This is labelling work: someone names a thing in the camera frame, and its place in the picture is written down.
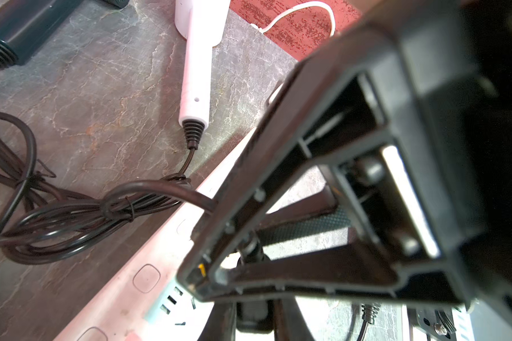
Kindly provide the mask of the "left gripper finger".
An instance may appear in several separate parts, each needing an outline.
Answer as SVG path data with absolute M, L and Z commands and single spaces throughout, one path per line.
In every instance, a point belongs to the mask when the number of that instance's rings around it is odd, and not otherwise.
M 479 299 L 512 327 L 512 1 L 383 1 L 300 61 L 196 226 L 201 301 Z

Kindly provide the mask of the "white round hair dryer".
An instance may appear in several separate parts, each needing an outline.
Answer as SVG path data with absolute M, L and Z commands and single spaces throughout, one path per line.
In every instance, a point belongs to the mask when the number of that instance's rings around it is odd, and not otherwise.
M 176 0 L 174 22 L 186 39 L 179 124 L 187 148 L 199 148 L 209 126 L 213 48 L 223 38 L 229 1 Z

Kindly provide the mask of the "dark green hair dryer back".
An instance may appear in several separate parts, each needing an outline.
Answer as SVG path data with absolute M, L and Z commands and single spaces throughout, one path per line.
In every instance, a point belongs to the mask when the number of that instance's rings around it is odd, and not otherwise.
M 7 1 L 0 7 L 0 71 L 25 65 L 82 0 Z

